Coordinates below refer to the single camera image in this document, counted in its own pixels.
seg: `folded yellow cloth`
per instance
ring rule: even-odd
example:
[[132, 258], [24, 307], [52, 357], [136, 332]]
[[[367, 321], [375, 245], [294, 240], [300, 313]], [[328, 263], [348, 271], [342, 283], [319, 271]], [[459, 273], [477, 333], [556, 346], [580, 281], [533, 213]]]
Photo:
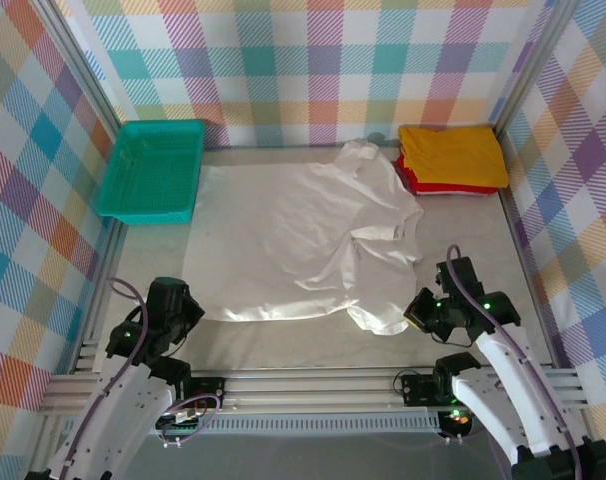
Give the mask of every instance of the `folded yellow cloth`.
[[490, 127], [400, 127], [399, 139], [405, 165], [421, 183], [507, 187], [503, 153]]

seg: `colorful plaid wall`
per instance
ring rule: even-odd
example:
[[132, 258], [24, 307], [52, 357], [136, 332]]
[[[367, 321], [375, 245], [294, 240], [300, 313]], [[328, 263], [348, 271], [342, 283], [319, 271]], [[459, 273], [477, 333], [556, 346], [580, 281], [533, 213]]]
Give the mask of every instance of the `colorful plaid wall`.
[[106, 223], [111, 141], [28, 0], [0, 2], [0, 480], [69, 360]]
[[83, 0], [97, 45], [65, 2], [121, 117], [204, 118], [209, 147], [332, 145], [372, 134], [384, 142], [399, 124], [487, 123], [519, 69], [519, 41], [534, 26], [528, 14], [535, 19], [544, 4]]
[[606, 0], [582, 2], [510, 135], [510, 204], [544, 320], [606, 438]]
[[547, 21], [550, 18], [552, 10], [554, 10], [554, 7], [557, 5], [558, 1], [559, 0], [546, 0], [545, 1], [545, 6], [543, 7], [543, 10], [541, 10], [539, 17], [536, 19], [536, 23], [534, 24], [534, 27], [532, 28], [529, 36], [527, 37], [527, 42], [525, 42], [525, 46], [523, 47], [523, 50], [521, 50], [519, 58], [517, 59], [516, 63], [514, 64], [514, 67], [512, 68], [512, 71], [510, 72], [510, 75], [508, 76], [507, 81], [505, 82], [505, 85], [503, 86], [503, 90], [501, 91], [501, 96], [499, 97], [499, 100], [496, 102], [496, 105], [494, 106], [494, 110], [492, 110], [492, 114], [490, 115], [490, 123], [496, 124], [496, 120], [498, 119], [499, 115], [501, 114], [501, 111], [503, 110], [503, 107], [505, 106], [505, 102], [507, 101], [510, 94], [512, 93], [512, 90], [514, 90], [516, 81], [519, 79], [519, 76], [521, 75], [521, 72], [523, 71], [523, 67], [526, 64], [526, 61], [530, 58], [534, 45], [538, 41], [543, 30], [545, 29], [545, 26], [547, 24]]

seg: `green basket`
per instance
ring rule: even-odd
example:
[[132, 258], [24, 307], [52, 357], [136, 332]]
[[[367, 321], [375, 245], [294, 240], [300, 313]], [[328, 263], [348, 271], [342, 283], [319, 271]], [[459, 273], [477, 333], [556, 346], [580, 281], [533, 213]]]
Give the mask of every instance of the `green basket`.
[[187, 223], [203, 153], [203, 122], [131, 122], [119, 131], [97, 211], [128, 225]]

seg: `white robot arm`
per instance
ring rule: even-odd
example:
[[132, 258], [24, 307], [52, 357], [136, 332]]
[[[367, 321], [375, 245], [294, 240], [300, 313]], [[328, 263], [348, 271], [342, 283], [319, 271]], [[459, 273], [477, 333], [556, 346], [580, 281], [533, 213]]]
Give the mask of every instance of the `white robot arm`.
[[[606, 443], [591, 441], [557, 398], [532, 356], [508, 297], [502, 292], [486, 294], [467, 257], [448, 258], [437, 265], [437, 272], [448, 296], [437, 300], [424, 288], [406, 318], [443, 342], [454, 328], [465, 328], [498, 381], [489, 380], [469, 353], [441, 358], [432, 376], [420, 379], [436, 392], [440, 403], [434, 406], [460, 402], [478, 417], [505, 452], [515, 480], [605, 480]], [[189, 364], [162, 354], [171, 342], [184, 340], [205, 312], [184, 282], [169, 278], [155, 280], [145, 304], [149, 322], [134, 321], [142, 313], [137, 307], [112, 331], [99, 382], [69, 442], [50, 459], [45, 472], [31, 472], [26, 480], [121, 478], [150, 430], [197, 415], [196, 405], [180, 413], [173, 406], [177, 398], [194, 401], [191, 395], [207, 391], [194, 383], [204, 379], [193, 379]], [[206, 396], [218, 409], [224, 379], [210, 380], [214, 390]]]
[[[452, 250], [459, 258], [449, 258]], [[454, 328], [465, 328], [499, 379], [492, 384], [469, 353], [450, 355], [436, 362], [437, 397], [458, 400], [479, 418], [510, 460], [515, 480], [605, 480], [606, 443], [592, 442], [564, 408], [509, 298], [485, 293], [470, 259], [460, 258], [454, 245], [447, 262], [437, 265], [437, 283], [448, 296], [437, 300], [422, 289], [406, 318], [442, 342]]]

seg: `white table surface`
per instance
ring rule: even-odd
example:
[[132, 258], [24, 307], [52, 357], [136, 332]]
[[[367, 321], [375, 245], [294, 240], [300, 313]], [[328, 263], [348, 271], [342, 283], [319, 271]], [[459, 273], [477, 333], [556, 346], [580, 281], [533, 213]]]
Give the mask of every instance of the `white table surface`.
[[[331, 162], [337, 148], [245, 149], [212, 151], [204, 164], [237, 165], [296, 162]], [[383, 149], [396, 158], [396, 149]], [[423, 259], [415, 264], [417, 290], [436, 288], [436, 263], [445, 260], [447, 247], [457, 243], [471, 257], [486, 291], [507, 293], [519, 312], [534, 353], [549, 363], [539, 319], [497, 195], [490, 197], [419, 197], [424, 209], [417, 227]], [[131, 226], [127, 229], [116, 275], [145, 292], [157, 276], [179, 277], [190, 225]], [[109, 298], [95, 369], [100, 369], [103, 351], [112, 328], [132, 309], [130, 301], [112, 294]], [[463, 331], [452, 341], [467, 342]], [[309, 320], [231, 323], [202, 320], [188, 337], [176, 358], [193, 369], [226, 370], [289, 367], [433, 366], [445, 355], [461, 351], [434, 343], [414, 328], [392, 337], [360, 330], [344, 312]], [[482, 363], [478, 351], [471, 349]]]

